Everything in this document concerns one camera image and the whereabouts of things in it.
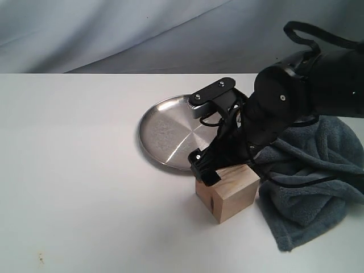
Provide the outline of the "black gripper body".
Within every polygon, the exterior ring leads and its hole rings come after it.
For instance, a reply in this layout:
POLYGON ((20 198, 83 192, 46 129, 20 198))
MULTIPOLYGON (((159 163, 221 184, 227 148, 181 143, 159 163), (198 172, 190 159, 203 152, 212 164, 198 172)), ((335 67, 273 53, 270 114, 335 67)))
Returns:
POLYGON ((235 113, 227 121, 220 119, 206 125, 218 128, 216 137, 204 150, 206 171, 251 162, 282 132, 282 121, 271 115, 235 113))

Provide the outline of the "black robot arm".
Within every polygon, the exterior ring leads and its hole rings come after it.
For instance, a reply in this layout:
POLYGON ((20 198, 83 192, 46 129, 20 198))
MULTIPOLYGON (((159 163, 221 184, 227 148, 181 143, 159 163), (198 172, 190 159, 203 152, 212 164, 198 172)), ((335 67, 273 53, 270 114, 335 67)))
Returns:
POLYGON ((211 144, 188 156, 195 178, 212 186, 219 169, 252 162, 283 131, 305 126, 302 117, 363 117, 363 53, 301 51, 258 73, 250 96, 224 77, 191 94, 188 103, 200 121, 221 117, 211 144))

